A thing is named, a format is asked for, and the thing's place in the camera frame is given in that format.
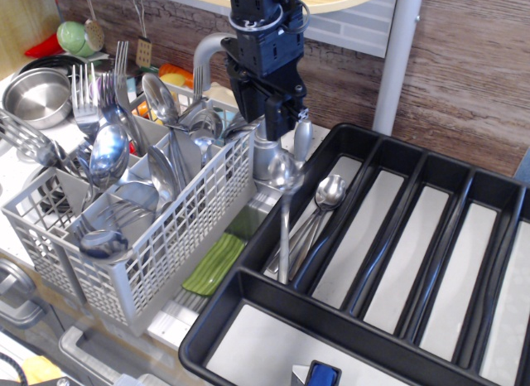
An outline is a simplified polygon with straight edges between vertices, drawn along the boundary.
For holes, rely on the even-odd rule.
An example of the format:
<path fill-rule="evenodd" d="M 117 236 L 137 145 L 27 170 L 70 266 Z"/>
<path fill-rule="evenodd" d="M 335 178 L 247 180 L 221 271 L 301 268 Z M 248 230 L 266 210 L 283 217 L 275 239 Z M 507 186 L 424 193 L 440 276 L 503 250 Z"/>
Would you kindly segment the black blue robot gripper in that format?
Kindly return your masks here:
<path fill-rule="evenodd" d="M 264 115 L 267 140 L 289 133 L 309 110 L 298 70 L 309 20 L 302 0 L 230 0 L 236 37 L 222 41 L 239 112 L 247 122 Z"/>

